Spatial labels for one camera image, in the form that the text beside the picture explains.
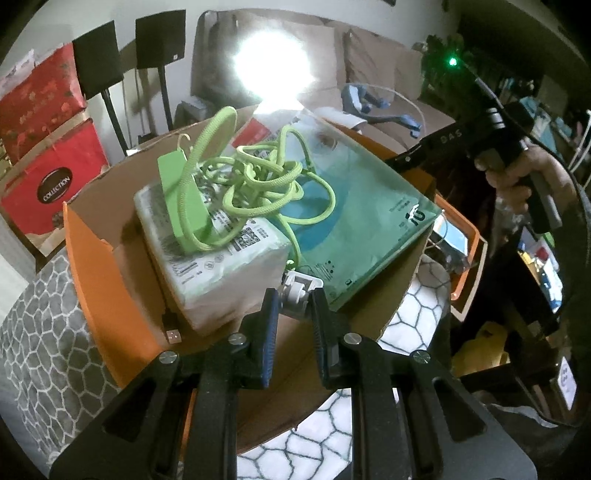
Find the person's right hand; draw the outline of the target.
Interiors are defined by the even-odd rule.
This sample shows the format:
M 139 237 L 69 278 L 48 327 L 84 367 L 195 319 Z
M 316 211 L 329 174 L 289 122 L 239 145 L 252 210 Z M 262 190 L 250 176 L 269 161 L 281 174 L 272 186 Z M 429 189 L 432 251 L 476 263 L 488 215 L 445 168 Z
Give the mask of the person's right hand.
M 493 162 L 498 159 L 494 150 L 484 152 L 475 160 L 478 170 L 486 173 L 488 183 L 496 190 L 497 197 L 515 214 L 528 211 L 527 201 L 533 190 L 521 184 L 532 172 L 540 173 L 550 187 L 560 214 L 578 200 L 575 184 L 560 161 L 539 146 L 530 146 L 517 160 L 503 171 L 495 171 Z

